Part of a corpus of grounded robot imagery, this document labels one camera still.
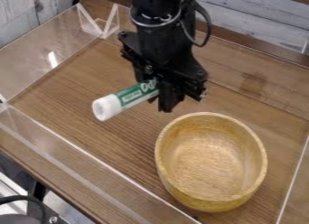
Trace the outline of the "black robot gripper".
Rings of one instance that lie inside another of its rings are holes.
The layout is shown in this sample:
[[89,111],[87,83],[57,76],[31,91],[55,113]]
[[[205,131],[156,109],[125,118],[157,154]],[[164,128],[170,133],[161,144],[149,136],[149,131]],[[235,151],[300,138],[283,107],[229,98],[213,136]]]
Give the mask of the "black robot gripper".
[[193,54],[196,21],[133,21],[136,31],[122,31],[122,55],[132,62],[138,82],[157,80],[158,110],[170,113],[185,97],[202,100],[208,72]]

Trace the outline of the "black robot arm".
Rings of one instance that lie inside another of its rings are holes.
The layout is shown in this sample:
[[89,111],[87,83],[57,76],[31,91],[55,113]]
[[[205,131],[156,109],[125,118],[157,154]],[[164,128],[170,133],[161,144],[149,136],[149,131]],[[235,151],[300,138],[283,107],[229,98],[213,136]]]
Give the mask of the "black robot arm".
[[194,58],[196,21],[211,14],[196,0],[130,0],[130,20],[134,32],[118,34],[122,55],[132,62],[136,79],[157,80],[158,109],[170,112],[190,97],[201,100],[208,72]]

